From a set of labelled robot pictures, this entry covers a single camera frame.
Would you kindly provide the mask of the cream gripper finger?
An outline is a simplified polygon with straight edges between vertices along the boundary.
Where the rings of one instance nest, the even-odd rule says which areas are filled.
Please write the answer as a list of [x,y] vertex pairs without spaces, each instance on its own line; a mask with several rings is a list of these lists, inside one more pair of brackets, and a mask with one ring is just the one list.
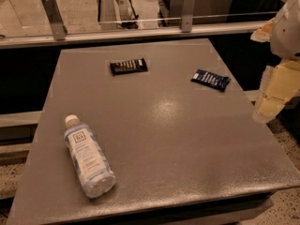
[[255,30],[250,39],[256,42],[269,42],[271,37],[271,30],[273,27],[274,19],[267,21],[263,26]]
[[262,74],[259,95],[252,118],[259,123],[275,119],[300,90],[300,63],[284,60],[275,67],[267,66]]

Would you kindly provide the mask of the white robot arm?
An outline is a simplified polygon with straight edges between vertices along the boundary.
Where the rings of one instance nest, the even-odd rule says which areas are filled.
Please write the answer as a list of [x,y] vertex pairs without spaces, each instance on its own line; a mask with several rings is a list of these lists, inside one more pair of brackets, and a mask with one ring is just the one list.
[[259,123],[275,119],[300,90],[300,0],[288,0],[276,17],[252,33],[251,40],[269,42],[281,58],[262,73],[252,118]]

